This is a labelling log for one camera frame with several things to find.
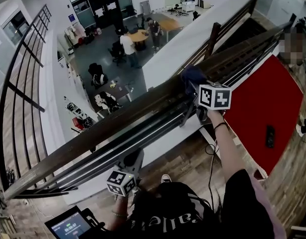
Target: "round wooden table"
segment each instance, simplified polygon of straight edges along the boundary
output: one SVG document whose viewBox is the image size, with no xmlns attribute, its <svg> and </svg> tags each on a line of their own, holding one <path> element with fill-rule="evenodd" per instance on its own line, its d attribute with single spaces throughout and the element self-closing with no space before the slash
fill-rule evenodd
<svg viewBox="0 0 306 239">
<path fill-rule="evenodd" d="M 146 49 L 145 40 L 148 39 L 148 35 L 145 35 L 147 31 L 138 30 L 135 34 L 129 34 L 132 42 L 135 44 L 135 49 L 140 51 Z"/>
</svg>

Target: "bracelet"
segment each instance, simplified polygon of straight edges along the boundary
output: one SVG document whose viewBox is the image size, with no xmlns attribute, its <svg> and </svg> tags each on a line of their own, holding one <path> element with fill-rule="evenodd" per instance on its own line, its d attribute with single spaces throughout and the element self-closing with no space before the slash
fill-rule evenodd
<svg viewBox="0 0 306 239">
<path fill-rule="evenodd" d="M 222 122 L 222 123 L 218 124 L 218 125 L 214 128 L 214 131 L 215 131 L 220 125 L 225 125 L 225 126 L 228 128 L 227 123 L 226 123 L 226 122 Z"/>
<path fill-rule="evenodd" d="M 126 219 L 126 218 L 128 217 L 128 215 L 118 214 L 118 213 L 116 213 L 116 212 L 113 212 L 113 210 L 111 210 L 111 212 L 113 213 L 114 216 L 117 216 L 117 217 L 119 217 L 119 218 L 124 218 L 124 219 Z"/>
</svg>

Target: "man in white shirt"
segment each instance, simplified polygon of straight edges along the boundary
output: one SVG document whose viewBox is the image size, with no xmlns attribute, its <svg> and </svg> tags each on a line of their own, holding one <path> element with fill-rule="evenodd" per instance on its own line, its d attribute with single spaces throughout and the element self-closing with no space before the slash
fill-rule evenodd
<svg viewBox="0 0 306 239">
<path fill-rule="evenodd" d="M 139 65 L 138 57 L 135 53 L 134 43 L 128 36 L 127 29 L 124 30 L 124 35 L 120 37 L 120 43 L 123 45 L 124 52 L 130 61 L 131 67 L 142 68 L 142 66 Z"/>
</svg>

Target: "shoe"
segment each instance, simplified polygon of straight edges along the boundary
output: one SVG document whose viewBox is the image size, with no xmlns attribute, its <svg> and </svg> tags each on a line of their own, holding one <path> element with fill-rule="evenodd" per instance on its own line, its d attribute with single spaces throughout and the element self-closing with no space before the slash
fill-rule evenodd
<svg viewBox="0 0 306 239">
<path fill-rule="evenodd" d="M 163 182 L 172 182 L 171 177 L 168 174 L 162 175 L 161 183 Z"/>
<path fill-rule="evenodd" d="M 304 118 L 304 116 L 299 114 L 299 119 L 301 120 L 302 125 L 305 125 L 305 118 Z"/>
<path fill-rule="evenodd" d="M 134 188 L 134 189 L 132 190 L 133 196 L 135 197 L 139 191 L 140 191 L 140 190 L 139 190 L 138 187 Z"/>
<path fill-rule="evenodd" d="M 304 134 L 302 133 L 302 127 L 300 125 L 296 125 L 296 131 L 299 134 L 300 137 L 303 137 Z"/>
</svg>

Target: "man in dark clothes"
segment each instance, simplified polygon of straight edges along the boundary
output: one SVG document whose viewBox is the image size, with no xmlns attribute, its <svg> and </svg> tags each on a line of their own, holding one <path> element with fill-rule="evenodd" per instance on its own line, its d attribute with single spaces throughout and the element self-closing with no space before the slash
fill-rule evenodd
<svg viewBox="0 0 306 239">
<path fill-rule="evenodd" d="M 213 204 L 211 207 L 187 185 L 172 182 L 165 174 L 157 195 L 146 191 L 135 195 L 129 217 L 128 197 L 118 196 L 108 230 L 132 238 L 286 238 L 264 189 L 246 172 L 223 116 L 211 110 L 207 115 L 215 130 L 226 182 L 220 218 Z"/>
<path fill-rule="evenodd" d="M 151 31 L 152 40 L 153 40 L 153 49 L 154 54 L 155 51 L 159 50 L 159 39 L 161 37 L 161 26 L 156 20 L 151 19 L 150 17 L 147 18 L 147 22 L 149 23 L 149 27 L 147 28 L 147 31 Z"/>
</svg>

